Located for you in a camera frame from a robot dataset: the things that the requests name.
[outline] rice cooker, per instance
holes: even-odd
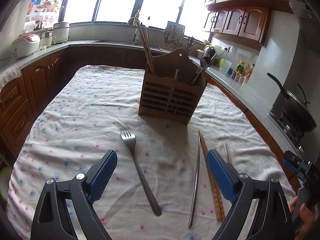
[[[36,52],[40,43],[40,37],[36,34],[24,34],[11,44],[12,58],[29,56]]]
[[[69,38],[69,23],[59,22],[53,25],[54,36],[56,37],[56,44],[67,42]]]

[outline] countertop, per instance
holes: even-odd
[[[124,48],[124,49],[135,49],[143,50],[143,47],[126,45],[120,43],[98,43],[94,41],[68,41],[66,43],[52,45],[51,47],[33,53],[28,57],[23,57],[19,59],[8,59],[3,61],[0,64],[0,76],[10,67],[19,67],[20,70],[25,68],[37,60],[46,57],[54,52],[65,49],[67,47],[81,47],[81,46],[93,46],[93,47],[113,47],[113,48]],[[166,49],[150,49],[151,52],[156,52],[159,54],[170,53]],[[189,56],[190,60],[197,66],[200,66],[200,60]],[[224,73],[220,72],[218,68],[211,67],[206,71],[214,80],[220,83],[225,87],[231,94],[233,94],[245,107],[261,122],[261,124],[267,129],[273,139],[278,143],[279,147],[283,152],[290,150],[297,155],[300,155],[297,149],[292,147],[291,143],[284,137],[280,130],[272,124],[270,119],[267,117],[269,109],[262,103],[262,98],[259,98],[259,95],[255,93],[249,86],[240,85],[229,76],[226,76]]]

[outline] pot handle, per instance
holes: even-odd
[[[280,81],[274,76],[274,75],[271,75],[269,72],[267,73],[267,76],[270,77],[274,82],[277,83],[277,85],[279,86],[280,88],[280,91],[281,91],[281,94],[284,95],[285,98],[289,98],[290,96],[287,94],[287,92],[284,90],[282,84],[280,83]]]
[[[310,102],[307,101],[306,98],[306,94],[304,93],[302,87],[299,85],[299,83],[297,83],[298,87],[301,89],[302,93],[303,93],[303,97],[304,97],[304,104],[307,106],[307,104],[310,104]]]

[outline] metal fork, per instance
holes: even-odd
[[[144,189],[144,192],[146,193],[146,196],[147,196],[147,199],[150,203],[152,211],[154,212],[154,214],[156,216],[160,216],[162,213],[161,208],[160,208],[155,196],[153,195],[153,193],[148,185],[148,182],[146,181],[146,178],[143,175],[143,172],[139,166],[137,157],[134,153],[134,147],[136,146],[136,137],[129,130],[121,131],[120,135],[121,135],[121,138],[123,139],[124,143],[126,144],[126,146],[130,149],[130,151],[132,153],[134,165],[136,166],[142,187]]]

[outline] knife holder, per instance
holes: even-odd
[[[148,63],[144,74],[139,113],[175,120],[188,124],[207,85],[199,77],[194,86],[197,67],[182,49],[166,55],[153,57],[155,74]],[[178,80],[174,79],[176,69],[180,70]]]

